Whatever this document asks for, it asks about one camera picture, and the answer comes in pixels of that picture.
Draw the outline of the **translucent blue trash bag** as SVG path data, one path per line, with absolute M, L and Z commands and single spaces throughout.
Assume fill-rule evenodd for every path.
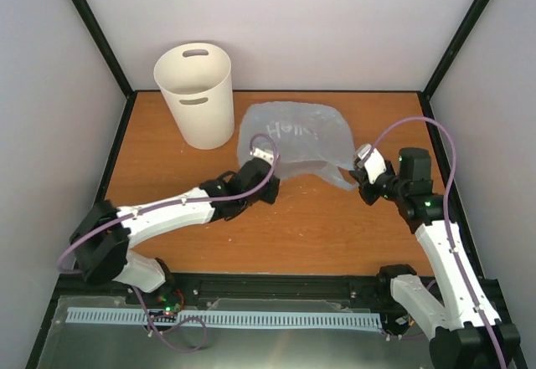
M 262 133 L 276 144 L 281 180 L 314 174 L 346 191 L 355 185 L 341 171 L 353 170 L 353 134 L 341 113 L 328 105 L 272 101 L 251 105 L 240 123 L 237 157 L 250 159 L 250 140 Z

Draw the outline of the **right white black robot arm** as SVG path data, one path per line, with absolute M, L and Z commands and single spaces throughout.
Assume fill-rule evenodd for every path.
M 361 198 L 393 202 L 430 262 L 441 296 L 436 298 L 409 265 L 384 266 L 387 296 L 401 305 L 429 341 L 435 368 L 506 368 L 520 344 L 486 297 L 463 247 L 443 195 L 434 192 L 427 150 L 399 151 L 399 167 L 369 144 L 355 153 L 351 176 Z

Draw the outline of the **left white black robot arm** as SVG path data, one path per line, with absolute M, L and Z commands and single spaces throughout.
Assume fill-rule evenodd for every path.
M 176 229 L 229 221 L 258 201 L 274 203 L 280 184 L 277 162 L 275 157 L 255 156 L 237 172 L 145 205 L 116 208 L 108 200 L 97 203 L 70 237 L 68 250 L 75 256 L 77 274 L 87 284 L 115 281 L 139 289 L 156 304 L 167 303 L 174 294 L 167 265 L 134 247 Z

